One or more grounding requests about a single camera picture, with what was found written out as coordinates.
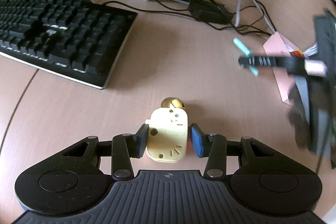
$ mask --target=keyboard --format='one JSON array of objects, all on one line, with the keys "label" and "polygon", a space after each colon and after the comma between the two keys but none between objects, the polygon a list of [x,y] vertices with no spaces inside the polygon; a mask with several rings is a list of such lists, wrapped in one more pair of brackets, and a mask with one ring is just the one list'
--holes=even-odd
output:
[{"label": "keyboard", "polygon": [[0,55],[103,89],[136,16],[83,0],[0,0]]}]

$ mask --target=wooden desk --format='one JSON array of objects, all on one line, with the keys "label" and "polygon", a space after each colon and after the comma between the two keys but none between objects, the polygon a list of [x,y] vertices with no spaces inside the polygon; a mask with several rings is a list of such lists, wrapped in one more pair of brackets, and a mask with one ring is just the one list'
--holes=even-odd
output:
[{"label": "wooden desk", "polygon": [[[120,1],[142,9],[161,9],[153,2]],[[217,1],[234,10],[237,0]],[[315,41],[313,15],[321,14],[323,8],[335,12],[330,0],[260,1],[277,29],[302,49]],[[257,16],[246,11],[243,22]],[[316,156],[295,144],[286,117],[289,106],[281,102],[272,72],[262,70],[256,78],[240,69],[234,37],[255,52],[263,52],[260,37],[215,31],[183,17],[140,13],[106,90],[38,71],[12,119],[0,155],[0,223],[10,223],[21,214],[13,184],[23,170],[88,135],[110,140],[116,134],[135,133],[168,96],[181,98],[189,122],[197,122],[205,132],[220,133],[230,140],[253,136],[314,169]],[[147,156],[132,160],[135,173],[139,169],[203,171],[205,163],[193,151],[175,165],[159,164]],[[227,172],[237,167],[236,159],[229,158]],[[110,172],[108,159],[103,159],[101,169]],[[324,191],[315,212],[322,217],[336,203],[335,172],[327,159],[320,178]]]}]

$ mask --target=blurry object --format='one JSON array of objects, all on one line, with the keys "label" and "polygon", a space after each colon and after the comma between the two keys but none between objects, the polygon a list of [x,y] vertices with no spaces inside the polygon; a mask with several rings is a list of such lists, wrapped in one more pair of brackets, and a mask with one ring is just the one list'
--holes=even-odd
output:
[{"label": "blurry object", "polygon": [[161,107],[181,108],[185,111],[184,103],[181,100],[173,97],[168,97],[164,99],[161,103]]},{"label": "blurry object", "polygon": [[324,77],[295,77],[296,87],[290,92],[293,108],[288,113],[295,128],[295,140],[299,147],[319,155],[316,173],[323,157],[336,166],[336,19],[327,10],[316,16],[316,54],[312,61],[325,65]]},{"label": "blurry object", "polygon": [[[251,51],[248,47],[246,47],[245,44],[237,37],[233,39],[233,43],[237,46],[239,50],[241,50],[245,54],[245,56],[253,55],[253,51]],[[259,71],[255,66],[249,65],[248,68],[254,74],[254,76],[259,75]]]},{"label": "blurry object", "polygon": [[[276,32],[265,42],[264,49],[266,55],[268,56],[291,56],[286,45],[293,48],[294,51],[299,50],[299,48],[290,42],[286,37]],[[286,69],[284,68],[272,68],[272,70],[279,88],[281,100],[286,104],[290,104],[288,93],[295,84],[294,78],[288,75]]]}]

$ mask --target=blue gripper pad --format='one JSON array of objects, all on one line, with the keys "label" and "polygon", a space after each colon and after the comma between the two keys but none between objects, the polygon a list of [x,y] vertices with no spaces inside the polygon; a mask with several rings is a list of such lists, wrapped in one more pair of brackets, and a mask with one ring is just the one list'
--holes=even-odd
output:
[{"label": "blue gripper pad", "polygon": [[209,141],[206,134],[198,127],[197,124],[193,123],[191,128],[191,143],[193,145],[194,151],[199,158],[209,156]]}]

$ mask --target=pink object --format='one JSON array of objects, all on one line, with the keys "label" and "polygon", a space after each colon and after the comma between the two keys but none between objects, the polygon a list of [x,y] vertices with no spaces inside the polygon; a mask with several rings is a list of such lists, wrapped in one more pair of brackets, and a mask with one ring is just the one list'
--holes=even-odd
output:
[{"label": "pink object", "polygon": [[[295,51],[299,50],[299,48],[286,37],[276,32],[265,42],[264,49],[268,56],[290,56],[286,45]],[[290,105],[288,93],[291,87],[295,84],[294,78],[287,74],[286,69],[282,68],[273,68],[273,73],[278,84],[282,101]]]}]

